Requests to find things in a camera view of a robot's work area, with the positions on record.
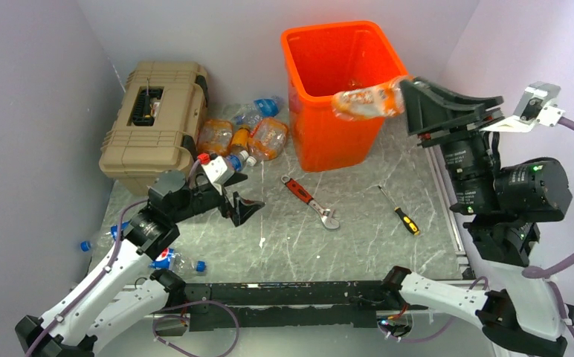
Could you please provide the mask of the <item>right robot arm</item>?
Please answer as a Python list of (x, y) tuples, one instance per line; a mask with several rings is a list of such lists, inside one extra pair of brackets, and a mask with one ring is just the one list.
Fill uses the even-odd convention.
[(404, 78), (397, 87), (409, 134), (424, 148), (439, 147), (456, 198), (451, 211), (469, 217), (464, 228), (503, 288), (473, 295), (396, 266), (381, 284), (384, 304), (438, 309), (475, 325), (504, 349), (562, 356), (561, 303), (548, 278), (527, 278), (523, 271), (540, 241), (539, 224), (566, 216), (573, 198), (567, 174), (548, 157), (503, 166), (499, 152), (501, 133), (530, 128), (552, 107), (558, 87), (529, 87), (513, 118), (502, 114), (501, 97), (469, 97), (420, 77)]

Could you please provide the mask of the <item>blue label crushed bottle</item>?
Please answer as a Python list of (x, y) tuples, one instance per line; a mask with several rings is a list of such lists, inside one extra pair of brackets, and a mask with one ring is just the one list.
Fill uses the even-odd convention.
[(246, 167), (254, 167), (257, 164), (255, 157), (250, 156), (247, 150), (232, 152), (225, 157), (225, 160), (235, 172), (242, 172)]

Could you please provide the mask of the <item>crushed orange label bottle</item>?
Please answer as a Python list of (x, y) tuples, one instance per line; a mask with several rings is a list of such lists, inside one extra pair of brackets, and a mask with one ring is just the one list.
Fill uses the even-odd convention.
[(275, 118), (264, 118), (248, 138), (251, 156), (258, 161), (275, 159), (286, 144), (288, 127)]

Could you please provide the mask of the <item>clear bottle orange label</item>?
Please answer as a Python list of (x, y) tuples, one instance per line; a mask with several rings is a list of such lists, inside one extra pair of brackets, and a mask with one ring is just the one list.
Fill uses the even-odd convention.
[(336, 117), (347, 121), (393, 118), (405, 112), (400, 84), (410, 76), (397, 76), (374, 86), (341, 91), (332, 96), (331, 107)]

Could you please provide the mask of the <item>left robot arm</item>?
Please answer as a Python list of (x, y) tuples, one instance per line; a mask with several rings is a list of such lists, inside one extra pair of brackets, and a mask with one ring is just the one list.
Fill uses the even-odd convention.
[(217, 209), (238, 227), (265, 207), (238, 193), (227, 195), (225, 188), (246, 180), (245, 174), (201, 173), (204, 184), (179, 170), (160, 174), (128, 225), (117, 226), (117, 238), (103, 260), (42, 316), (26, 315), (17, 323), (26, 356), (95, 356), (144, 315), (194, 304), (187, 299), (186, 282), (169, 269), (154, 271), (128, 295), (120, 293), (179, 237), (179, 222)]

